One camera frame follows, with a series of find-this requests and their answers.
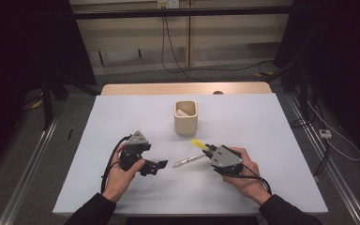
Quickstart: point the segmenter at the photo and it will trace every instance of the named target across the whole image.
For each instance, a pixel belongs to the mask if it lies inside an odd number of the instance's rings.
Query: dark background
[[[58,12],[71,12],[69,1],[0,1],[0,153],[43,76],[96,83],[75,20],[35,16]]]
[[[281,68],[302,57],[308,79],[360,148],[360,1],[321,2],[319,11],[291,13],[274,64]],[[282,78],[284,89],[299,84],[300,75],[300,69],[290,69]]]

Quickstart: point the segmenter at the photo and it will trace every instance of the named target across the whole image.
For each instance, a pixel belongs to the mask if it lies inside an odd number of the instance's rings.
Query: ceramic cup
[[[178,135],[193,135],[198,127],[197,102],[177,101],[174,104],[174,127]]]

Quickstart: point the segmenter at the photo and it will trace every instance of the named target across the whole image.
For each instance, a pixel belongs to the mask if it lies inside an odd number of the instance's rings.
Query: gray carpet
[[[240,68],[246,66],[223,66],[220,68]],[[261,65],[261,69],[263,71],[271,71],[276,68],[270,63],[266,63]],[[254,67],[248,70],[232,72],[205,70],[187,72],[187,74],[207,82],[250,82],[261,79],[254,75],[258,70],[257,67]],[[193,80],[180,73],[174,74],[160,70],[116,74],[114,76],[98,76],[97,82],[97,89],[101,89],[107,83],[178,83],[193,82]],[[294,120],[296,116],[286,98],[288,94],[283,93],[279,80],[270,83],[270,85],[273,91],[277,93],[278,100],[288,120]],[[52,139],[37,168],[35,177],[23,200],[22,207],[16,216],[14,224],[63,224],[66,220],[65,217],[54,215],[52,210],[63,181],[67,176],[95,99],[75,87],[69,86],[67,89],[70,92],[70,96],[65,102],[65,108],[58,120]],[[336,118],[331,115],[330,110],[323,103],[322,106],[324,107],[323,113],[326,121],[334,125],[334,128],[338,128]],[[5,154],[0,158],[0,215],[17,181],[23,174],[27,161],[38,144],[43,122],[42,107],[24,112],[22,121],[15,135],[13,135],[13,140],[7,147]],[[303,129],[294,128],[293,133],[300,144],[311,172],[314,173],[320,162],[317,154],[312,149],[311,143]],[[350,154],[353,153],[353,149],[338,137],[334,137],[333,144],[345,151],[350,151]],[[360,202],[360,161],[350,161],[335,152],[332,152],[331,157],[336,162],[337,167]],[[318,187],[329,208],[329,213],[317,215],[323,224],[355,224],[326,172],[322,173],[321,182],[318,183]],[[122,218],[117,218],[112,224],[123,224],[124,222]]]

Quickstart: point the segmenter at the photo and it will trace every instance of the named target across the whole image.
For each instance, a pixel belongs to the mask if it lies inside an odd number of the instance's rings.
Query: yellow marker
[[[200,141],[198,141],[198,140],[196,140],[196,139],[192,139],[191,142],[192,142],[195,146],[203,149],[204,151],[209,151],[209,150],[210,150],[208,147],[206,147],[206,146],[204,145],[204,143],[202,143],[202,142],[200,142]],[[206,154],[201,154],[201,155],[196,155],[196,156],[193,156],[193,157],[188,157],[188,158],[186,158],[186,159],[182,159],[182,160],[175,161],[175,162],[174,162],[174,165],[172,166],[172,168],[181,167],[181,166],[183,166],[183,165],[188,164],[189,162],[195,161],[195,160],[197,160],[197,159],[199,159],[199,158],[203,158],[203,157],[205,157],[205,156],[206,156]]]
[[[202,143],[202,142],[199,141],[199,140],[192,139],[191,142],[192,142],[192,144],[194,144],[195,146],[197,146],[197,147],[199,147],[199,148],[201,148],[201,149],[203,149],[203,150],[205,150],[205,151],[208,151],[208,150],[209,150],[209,148],[206,147],[206,145],[204,145],[204,143]]]

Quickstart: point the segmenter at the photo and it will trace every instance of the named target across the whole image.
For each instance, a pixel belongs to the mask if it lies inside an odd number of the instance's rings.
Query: electrical cable
[[[180,72],[182,72],[186,77],[188,77],[188,78],[190,78],[192,80],[206,83],[206,81],[203,81],[201,79],[189,76],[188,74],[186,74],[186,72],[183,69],[181,69],[181,67],[180,67],[180,65],[179,65],[179,63],[177,61],[176,54],[174,53],[174,49],[173,49],[173,45],[172,45],[172,39],[171,39],[171,35],[169,33],[169,25],[168,25],[168,21],[167,21],[166,17],[162,18],[162,22],[163,22],[163,29],[162,29],[162,31],[163,31],[163,35],[162,35],[163,41],[162,41],[162,53],[161,53],[162,66],[165,68],[166,71],[169,72],[169,70],[166,69],[165,64],[163,63],[163,49],[165,48],[165,23],[166,23],[166,32],[168,33],[168,39],[169,39],[169,42],[171,43],[172,54],[173,54],[174,61],[176,62],[177,67],[180,69]]]
[[[278,22],[279,32],[283,36],[282,27],[281,27],[280,22],[279,22],[279,14],[277,14],[277,22]]]
[[[359,161],[360,160],[360,151],[358,150],[358,153],[359,153],[359,158],[353,158],[353,157],[349,157],[349,156],[347,156],[346,154],[344,154],[344,153],[342,153],[340,150],[338,150],[333,144],[331,144],[330,142],[329,142],[329,140],[328,139],[326,139],[326,141],[329,143],[329,145],[333,148],[333,149],[335,149],[335,151],[337,151],[337,152],[339,152],[342,156],[344,156],[345,158],[348,158],[349,160],[352,160],[352,161]]]
[[[323,172],[323,169],[325,168],[327,161],[329,159],[329,146],[330,146],[329,143],[326,142],[325,153],[323,155],[323,158],[322,158],[320,164],[317,167],[317,170],[314,173],[314,176],[319,176]]]
[[[116,161],[114,162],[113,165],[111,165],[111,162],[113,161],[113,155],[115,154],[116,150],[118,149],[119,145],[123,142],[123,141],[127,141],[129,138],[131,137],[131,135],[126,136],[124,138],[122,138],[118,144],[114,147],[114,149],[112,150],[111,156],[110,156],[110,160],[107,163],[106,169],[104,171],[104,174],[101,176],[102,180],[101,180],[101,194],[104,192],[106,184],[107,184],[107,178],[108,178],[108,174],[110,173],[110,169],[119,162]]]
[[[315,112],[315,114],[318,116],[318,118],[320,118],[321,121],[322,121],[325,125],[327,125],[327,126],[328,126],[330,129],[332,129],[338,136],[340,136],[341,138],[343,138],[343,139],[344,139],[345,141],[347,141],[350,145],[352,145],[352,147],[354,147],[355,150],[357,150],[357,152],[358,152],[359,155],[360,155],[360,150],[359,150],[359,148],[358,148],[357,146],[355,146],[355,145],[354,145],[352,142],[350,142],[347,138],[345,138],[343,135],[341,135],[339,132],[337,132],[334,128],[330,127],[330,126],[318,115],[318,113],[317,113],[313,108],[311,108],[311,109],[312,109],[312,111]],[[333,144],[331,144],[328,139],[326,139],[326,141],[328,142],[328,144],[329,144],[332,148],[334,148],[337,152],[339,152],[339,153],[340,153],[342,156],[344,156],[345,158],[348,158],[348,159],[354,160],[354,161],[360,160],[360,157],[359,157],[359,158],[352,158],[352,157],[346,156],[345,154],[341,153],[341,151],[339,151],[338,149],[336,149],[336,147],[335,147]]]
[[[322,119],[323,118],[323,109],[321,108],[321,105],[320,103],[318,102],[318,90],[317,90],[317,87],[316,86],[313,86],[312,88],[313,90],[313,100],[314,100],[314,103],[312,104],[313,106],[317,105],[318,107],[318,111],[319,111],[319,115],[321,116]],[[321,120],[318,120],[318,126],[321,128],[321,129],[326,129],[326,125],[321,121]]]
[[[162,63],[162,66],[163,68],[167,71],[167,72],[170,72],[170,73],[184,73],[186,71],[226,71],[226,72],[233,72],[233,71],[239,71],[239,70],[246,70],[246,69],[250,69],[250,68],[255,68],[255,67],[259,67],[259,70],[260,70],[260,65],[262,65],[263,63],[267,63],[267,62],[273,62],[274,60],[273,59],[269,59],[269,60],[263,60],[255,65],[252,65],[252,66],[248,66],[248,67],[240,67],[240,68],[181,68],[178,64],[178,61],[177,61],[177,58],[175,56],[175,53],[174,53],[174,49],[173,49],[173,45],[172,45],[172,38],[171,38],[171,35],[170,35],[170,32],[169,32],[169,25],[168,25],[168,21],[166,20],[166,17],[165,18],[162,18],[163,19],[163,39],[162,39],[162,49],[161,49],[161,63]],[[170,44],[171,44],[171,49],[172,49],[172,55],[174,56],[174,60],[176,61],[176,64],[178,66],[178,68],[180,70],[177,70],[177,71],[171,71],[171,70],[168,70],[166,67],[165,67],[165,63],[163,61],[163,50],[164,50],[164,47],[165,47],[165,23],[166,23],[166,30],[167,30],[167,35],[168,35],[168,39],[170,41]]]
[[[229,177],[234,177],[234,178],[246,178],[246,179],[255,179],[255,180],[260,180],[262,182],[262,185],[264,186],[264,188],[267,190],[267,192],[272,195],[272,191],[271,191],[271,187],[268,184],[268,182],[260,177],[258,174],[256,174],[254,171],[252,171],[249,167],[247,167],[246,165],[244,165],[245,168],[247,168],[249,171],[251,171],[254,176],[249,176],[249,175],[236,175],[236,174],[230,174],[230,173],[221,173],[221,175],[225,175],[225,176],[229,176]]]
[[[332,16],[333,7],[335,4],[335,0],[328,0],[323,4],[320,4],[324,7],[325,4],[329,4],[332,2],[332,6],[328,12],[328,15],[322,16],[321,18],[316,18],[314,20],[315,23],[310,25],[306,33],[306,38],[299,44],[298,50],[293,54],[292,59],[288,62],[285,66],[280,68],[277,72],[275,72],[272,76],[265,79],[265,82],[270,83],[271,81],[275,80],[278,77],[281,77],[282,86],[284,89],[289,90],[295,87],[295,84],[298,83],[298,71],[297,65],[303,65],[306,62],[306,59],[309,55],[314,55],[316,51],[312,49],[314,44],[319,45],[324,37],[325,32],[328,29],[329,19]]]
[[[257,68],[259,69],[259,73],[262,74],[262,76],[264,76],[262,73],[262,69],[260,68],[260,64],[257,65]]]
[[[305,126],[311,125],[315,121],[315,118],[316,118],[315,114],[312,114],[312,118],[310,120],[308,120],[308,121],[306,121],[306,122],[304,122],[304,123],[302,123],[300,125],[295,125],[295,123],[305,120],[305,118],[303,118],[303,116],[302,116],[302,118],[291,121],[289,123],[289,125],[291,126],[291,128],[303,128]]]

